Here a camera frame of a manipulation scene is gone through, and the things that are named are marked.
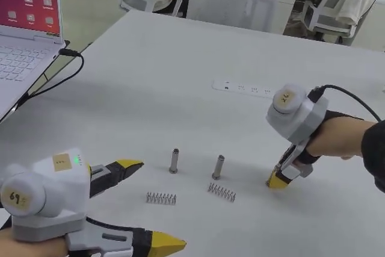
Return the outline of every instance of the power outlet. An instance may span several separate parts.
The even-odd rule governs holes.
[[[249,96],[258,96],[260,98],[272,99],[276,90],[261,87],[253,84],[239,84],[231,81],[214,80],[212,82],[214,90],[230,91],[232,93],[247,94]]]

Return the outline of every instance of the human hand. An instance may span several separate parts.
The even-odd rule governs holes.
[[[306,147],[312,156],[339,156],[349,159],[362,156],[361,142],[375,123],[352,117],[335,117],[324,122],[318,135]]]
[[[12,238],[11,229],[0,231],[0,257],[65,257],[67,255],[64,238],[24,243]]]

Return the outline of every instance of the handwritten number label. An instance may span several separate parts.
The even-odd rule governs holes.
[[[20,204],[20,195],[19,195],[19,194],[15,194],[15,192],[12,192],[12,193],[10,194],[10,199],[11,199],[11,200],[16,199],[16,204],[17,204],[17,205]]]
[[[28,195],[23,194],[22,192],[17,191],[11,187],[5,188],[2,192],[2,195],[8,196],[2,199],[8,206],[12,206],[21,211],[29,210],[31,198]]]
[[[290,103],[290,101],[292,100],[292,98],[294,98],[295,94],[289,90],[286,90],[284,91],[282,94],[281,94],[281,97],[280,97],[280,105],[285,107],[288,105],[288,103]]]

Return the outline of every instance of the metal pin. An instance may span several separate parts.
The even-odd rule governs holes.
[[[178,156],[179,156],[179,150],[173,149],[173,154],[171,156],[171,166],[168,170],[171,174],[176,174],[178,172],[177,164],[178,164]]]
[[[221,178],[223,162],[224,162],[224,156],[219,155],[217,164],[215,165],[215,170],[211,175],[214,180],[219,180]]]

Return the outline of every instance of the metal spring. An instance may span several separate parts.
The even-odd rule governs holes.
[[[161,204],[161,205],[175,205],[175,194],[153,193],[147,192],[147,203]]]
[[[225,198],[225,199],[229,200],[230,202],[235,201],[236,193],[234,193],[233,191],[230,191],[228,189],[225,189],[219,185],[216,185],[215,183],[210,183],[207,191],[210,193],[213,193],[217,196],[220,196],[222,198]]]

